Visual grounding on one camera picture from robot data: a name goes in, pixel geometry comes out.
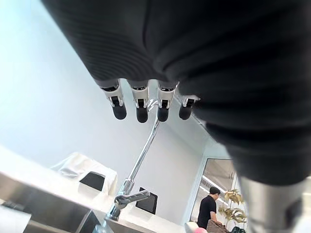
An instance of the potted plant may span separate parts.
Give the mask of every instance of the potted plant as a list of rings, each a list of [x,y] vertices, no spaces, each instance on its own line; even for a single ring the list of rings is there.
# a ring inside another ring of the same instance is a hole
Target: potted plant
[[[234,202],[238,205],[244,203],[244,200],[243,200],[241,194],[239,194],[238,189],[233,189],[233,190],[227,191],[225,193],[225,199],[231,200],[232,202]],[[233,220],[235,225],[236,225],[236,223],[243,223],[243,228],[245,228],[245,223],[247,222],[246,221],[247,217],[246,217],[245,212],[242,209],[240,209],[238,207],[236,207],[236,208],[225,208],[224,206],[221,206],[219,208],[219,213],[221,215],[224,215],[228,221]],[[233,228],[233,230],[231,232],[232,233],[244,233],[245,230],[240,229],[239,227],[236,226]]]

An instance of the ceiling light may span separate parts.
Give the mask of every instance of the ceiling light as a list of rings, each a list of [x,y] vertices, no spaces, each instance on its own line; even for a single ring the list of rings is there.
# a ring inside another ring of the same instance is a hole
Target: ceiling light
[[[224,189],[220,188],[217,184],[215,184],[213,181],[211,181],[209,178],[207,178],[206,176],[202,176],[202,178],[204,180],[206,180],[207,182],[209,182],[212,186],[218,188],[222,193],[225,193]]]
[[[203,188],[202,186],[199,186],[199,188],[201,188],[204,192],[209,193],[206,188]],[[221,198],[218,198],[217,200],[220,201],[221,203],[225,204],[226,206],[228,206],[228,203],[225,202],[224,200],[222,200]]]

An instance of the chrome faucet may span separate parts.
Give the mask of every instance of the chrome faucet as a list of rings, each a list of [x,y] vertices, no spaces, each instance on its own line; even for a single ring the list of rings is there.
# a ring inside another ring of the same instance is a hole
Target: chrome faucet
[[[148,102],[148,111],[150,111],[154,106],[158,104],[158,100],[150,100]],[[141,192],[138,192],[136,194],[130,195],[133,186],[134,186],[134,178],[136,177],[138,170],[147,154],[147,151],[155,138],[157,129],[159,127],[159,120],[157,117],[155,117],[155,122],[152,128],[152,131],[148,137],[147,142],[145,143],[129,177],[125,179],[122,187],[120,188],[118,195],[115,197],[114,204],[111,206],[109,213],[107,214],[106,218],[112,219],[114,221],[119,220],[119,216],[121,213],[121,209],[124,209],[127,204],[134,202],[134,201],[139,201],[139,200],[144,200],[150,196],[150,192],[147,190],[143,190]]]
[[[112,206],[109,215],[107,217],[109,219],[118,221],[121,209],[124,209],[127,206],[127,204],[134,201],[144,200],[148,197],[150,197],[150,192],[148,190],[143,190],[141,192],[132,195],[117,195],[114,201],[114,205]]]

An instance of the man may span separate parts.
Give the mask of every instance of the man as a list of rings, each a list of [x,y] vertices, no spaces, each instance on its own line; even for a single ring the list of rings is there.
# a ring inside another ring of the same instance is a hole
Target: man
[[[216,200],[220,195],[220,190],[216,187],[209,189],[209,195],[201,201],[200,213],[198,217],[198,226],[204,229],[207,228],[207,223],[211,219],[215,222],[216,218]]]

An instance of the black monitor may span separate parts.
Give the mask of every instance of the black monitor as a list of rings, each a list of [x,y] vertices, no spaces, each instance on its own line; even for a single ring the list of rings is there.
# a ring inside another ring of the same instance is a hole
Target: black monitor
[[[139,191],[143,191],[143,190],[145,189],[142,187],[139,188]],[[150,193],[150,197],[148,197],[147,199],[137,201],[136,207],[155,215],[156,214],[156,203],[157,203],[157,195]]]
[[[87,186],[95,188],[98,191],[102,191],[105,177],[101,174],[91,171],[83,179],[81,179],[80,182],[86,184]]]

